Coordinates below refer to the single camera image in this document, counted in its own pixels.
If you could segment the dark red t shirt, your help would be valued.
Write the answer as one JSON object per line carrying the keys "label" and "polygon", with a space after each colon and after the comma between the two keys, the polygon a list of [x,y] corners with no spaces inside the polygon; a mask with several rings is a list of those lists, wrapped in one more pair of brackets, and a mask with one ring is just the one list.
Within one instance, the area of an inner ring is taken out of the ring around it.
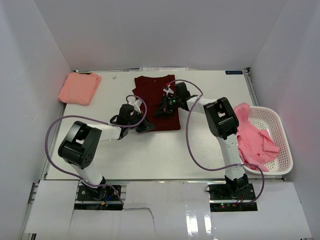
{"label": "dark red t shirt", "polygon": [[163,88],[166,84],[175,80],[173,74],[162,77],[139,76],[134,79],[135,88],[133,94],[142,98],[147,105],[146,118],[155,126],[152,132],[178,131],[181,129],[179,111],[171,115],[154,117],[154,114],[162,101]]}

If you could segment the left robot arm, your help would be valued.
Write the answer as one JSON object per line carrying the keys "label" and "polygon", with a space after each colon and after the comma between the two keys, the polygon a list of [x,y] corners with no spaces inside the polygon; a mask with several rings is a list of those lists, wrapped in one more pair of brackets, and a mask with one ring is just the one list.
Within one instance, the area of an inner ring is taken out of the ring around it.
{"label": "left robot arm", "polygon": [[60,144],[58,155],[70,164],[85,185],[89,186],[90,196],[99,200],[106,193],[103,185],[105,179],[93,163],[99,142],[121,140],[130,130],[144,133],[155,128],[138,107],[123,104],[119,113],[110,119],[110,124],[89,125],[75,121]]}

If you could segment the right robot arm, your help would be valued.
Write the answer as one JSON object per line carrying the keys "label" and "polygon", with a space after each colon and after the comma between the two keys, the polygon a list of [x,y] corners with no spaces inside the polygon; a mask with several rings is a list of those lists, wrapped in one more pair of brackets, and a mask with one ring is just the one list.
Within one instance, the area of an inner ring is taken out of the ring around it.
{"label": "right robot arm", "polygon": [[[191,95],[186,86],[187,81],[182,80],[171,89],[171,83],[163,87],[163,96],[159,107],[154,113],[155,117],[171,115],[177,109],[188,112],[185,139],[189,155],[193,162],[201,169],[208,172],[224,170],[226,195],[236,200],[243,195],[244,189],[249,186],[248,176],[243,168],[238,151],[237,132],[239,120],[226,97],[208,99],[200,95]],[[192,112],[204,114],[211,134],[218,140],[224,166],[220,168],[208,168],[200,165],[191,151],[189,142],[189,123]]]}

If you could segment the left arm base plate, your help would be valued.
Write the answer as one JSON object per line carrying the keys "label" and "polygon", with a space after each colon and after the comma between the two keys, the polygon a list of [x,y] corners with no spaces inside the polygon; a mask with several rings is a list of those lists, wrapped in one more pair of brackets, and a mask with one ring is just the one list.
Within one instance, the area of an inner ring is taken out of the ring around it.
{"label": "left arm base plate", "polygon": [[80,184],[78,186],[76,200],[80,202],[93,202],[101,201],[104,202],[118,202],[118,197],[121,196],[122,186],[121,185],[112,185],[105,187],[92,188],[85,184]]}

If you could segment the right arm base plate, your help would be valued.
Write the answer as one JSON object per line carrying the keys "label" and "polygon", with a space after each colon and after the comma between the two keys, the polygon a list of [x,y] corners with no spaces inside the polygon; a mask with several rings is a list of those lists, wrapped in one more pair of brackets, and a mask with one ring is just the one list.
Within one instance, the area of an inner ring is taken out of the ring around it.
{"label": "right arm base plate", "polygon": [[209,194],[212,201],[228,201],[232,203],[240,201],[251,201],[256,198],[253,185],[250,183],[247,187],[238,191],[232,191],[227,184],[210,184],[204,189]]}

